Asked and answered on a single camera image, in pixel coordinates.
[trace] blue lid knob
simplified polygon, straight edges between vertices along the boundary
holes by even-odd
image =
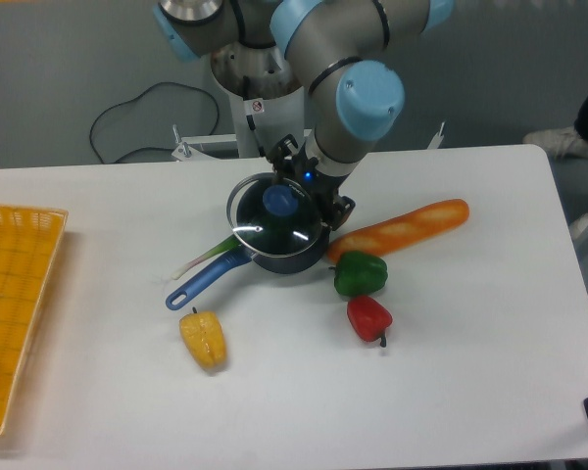
[[[337,114],[358,139],[371,142],[388,133],[405,104],[405,89],[395,72],[376,61],[357,62],[337,86]]]
[[[268,212],[277,217],[287,217],[298,209],[298,199],[292,195],[292,189],[284,184],[268,188],[262,199]]]

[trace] bell pepper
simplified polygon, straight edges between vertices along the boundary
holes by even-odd
[[[368,296],[359,296],[348,302],[347,315],[355,332],[362,340],[371,343],[381,340],[385,348],[385,330],[392,324],[392,315],[383,305]]]
[[[218,317],[212,311],[193,310],[178,323],[185,346],[204,369],[222,364],[226,360],[226,342]]]
[[[333,285],[338,294],[357,297],[372,294],[385,286],[388,266],[375,255],[364,252],[346,252],[335,266]]]

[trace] cooking pot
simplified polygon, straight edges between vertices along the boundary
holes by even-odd
[[[182,308],[230,269],[250,261],[278,274],[303,271],[328,245],[330,229],[312,197],[296,181],[274,173],[256,174],[237,184],[226,216],[240,245],[171,293],[168,308]]]

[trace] pot handle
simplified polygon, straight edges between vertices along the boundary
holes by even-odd
[[[217,257],[211,264],[172,292],[166,299],[170,310],[179,310],[196,298],[201,292],[216,282],[234,267],[251,261],[245,247],[237,247]]]

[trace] shoe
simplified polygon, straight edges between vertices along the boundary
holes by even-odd
[[[532,132],[524,136],[522,143],[537,145],[552,160],[566,156],[588,159],[588,141],[582,139],[574,127]]]
[[[575,220],[571,225],[568,226],[568,231],[570,232],[570,238],[573,240],[577,240],[584,230],[588,228],[588,212],[583,214],[577,220]]]

